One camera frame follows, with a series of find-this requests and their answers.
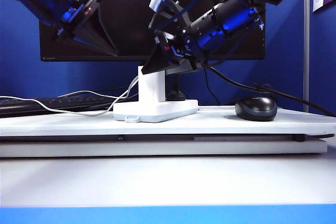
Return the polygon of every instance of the metal pole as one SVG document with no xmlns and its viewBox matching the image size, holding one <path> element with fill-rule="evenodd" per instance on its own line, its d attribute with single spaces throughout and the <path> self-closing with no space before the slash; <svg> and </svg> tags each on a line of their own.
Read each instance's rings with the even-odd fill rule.
<svg viewBox="0 0 336 224">
<path fill-rule="evenodd" d="M 304 15 L 303 98 L 309 101 L 310 0 L 304 0 Z M 309 106 L 304 105 L 303 111 L 309 112 Z"/>
</svg>

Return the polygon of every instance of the white platform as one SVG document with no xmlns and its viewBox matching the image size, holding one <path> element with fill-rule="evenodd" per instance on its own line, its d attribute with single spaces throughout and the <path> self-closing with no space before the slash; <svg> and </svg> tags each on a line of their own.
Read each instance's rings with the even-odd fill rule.
<svg viewBox="0 0 336 224">
<path fill-rule="evenodd" d="M 1 206 L 335 204 L 327 141 L 325 154 L 0 160 Z"/>
<path fill-rule="evenodd" d="M 306 134 L 336 132 L 336 118 L 279 109 L 273 122 L 236 116 L 233 106 L 200 107 L 196 114 L 161 123 L 125 123 L 112 113 L 100 117 L 72 114 L 0 119 L 1 137 L 139 134 Z"/>
<path fill-rule="evenodd" d="M 296 142 L 292 135 L 336 132 L 335 118 L 280 109 L 273 122 L 251 122 L 238 118 L 233 107 L 201 107 L 161 123 L 54 114 L 0 124 L 0 157 L 324 153 L 326 142 Z"/>
</svg>

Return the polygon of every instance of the blue light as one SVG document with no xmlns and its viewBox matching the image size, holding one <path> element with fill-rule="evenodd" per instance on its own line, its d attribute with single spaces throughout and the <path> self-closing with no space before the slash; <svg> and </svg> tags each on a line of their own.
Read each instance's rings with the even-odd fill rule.
<svg viewBox="0 0 336 224">
<path fill-rule="evenodd" d="M 71 17 L 71 12 L 67 11 L 66 13 L 63 14 L 63 19 L 68 20 Z"/>
</svg>

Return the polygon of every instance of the robotic arm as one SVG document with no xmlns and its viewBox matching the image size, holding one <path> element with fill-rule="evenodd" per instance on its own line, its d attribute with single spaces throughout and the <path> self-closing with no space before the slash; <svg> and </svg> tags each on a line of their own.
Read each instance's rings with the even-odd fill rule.
<svg viewBox="0 0 336 224">
<path fill-rule="evenodd" d="M 151 59 L 142 69 L 144 74 L 165 70 L 166 74 L 191 72 L 202 69 L 208 56 L 242 29 L 258 27 L 264 29 L 260 18 L 264 5 L 268 2 L 278 5 L 282 0 L 213 0 L 216 4 L 195 21 L 190 21 L 188 13 L 178 15 L 183 10 L 179 2 L 173 0 L 151 0 L 150 8 L 155 15 L 172 18 L 177 23 L 176 32 L 170 34 L 163 26 L 154 29 L 156 48 Z"/>
<path fill-rule="evenodd" d="M 20 0 L 42 23 L 57 27 L 56 38 L 73 39 L 98 51 L 116 55 L 101 21 L 102 0 Z"/>
</svg>

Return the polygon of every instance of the white cable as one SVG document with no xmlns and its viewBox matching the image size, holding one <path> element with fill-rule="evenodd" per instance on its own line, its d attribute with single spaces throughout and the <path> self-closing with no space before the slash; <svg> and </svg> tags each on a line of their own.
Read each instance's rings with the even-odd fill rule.
<svg viewBox="0 0 336 224">
<path fill-rule="evenodd" d="M 44 109 L 48 110 L 48 111 L 51 111 L 51 112 L 57 112 L 57 113 L 70 113 L 70 114 L 74 114 L 74 115 L 83 115 L 83 116 L 100 116 L 100 115 L 104 115 L 106 114 L 107 112 L 109 112 L 114 104 L 116 102 L 118 102 L 120 99 L 124 99 L 124 98 L 128 98 L 130 92 L 131 92 L 131 89 L 137 84 L 138 82 L 138 77 L 135 77 L 133 79 L 133 81 L 131 82 L 131 84 L 129 85 L 128 89 L 123 92 L 122 95 L 120 95 L 119 97 L 116 98 L 116 100 L 111 104 L 111 106 L 103 111 L 103 112 L 100 112 L 98 114 L 85 114 L 85 113 L 81 113 L 81 112 L 72 112 L 72 111 L 66 111 L 66 110 L 56 110 L 56 109 L 51 109 L 47 106 L 45 106 L 43 103 L 41 103 L 40 101 L 38 100 L 35 100 L 35 99 L 25 99 L 25 98 L 19 98 L 19 97 L 7 97 L 7 96 L 0 96 L 0 99 L 17 99 L 17 100 L 21 100 L 21 101 L 32 101 L 32 102 L 36 102 L 38 104 L 40 104 Z"/>
<path fill-rule="evenodd" d="M 57 98 L 66 98 L 69 95 L 82 94 L 82 93 L 91 93 L 91 94 L 98 95 L 100 97 L 107 97 L 107 98 L 114 98 L 114 99 L 119 98 L 119 97 L 113 97 L 113 96 L 106 95 L 106 94 L 98 94 L 98 93 L 90 91 L 90 90 L 81 90 L 81 91 L 76 91 L 76 92 L 72 92 L 72 93 L 68 93 L 68 94 L 63 94 L 63 95 L 58 96 Z"/>
</svg>

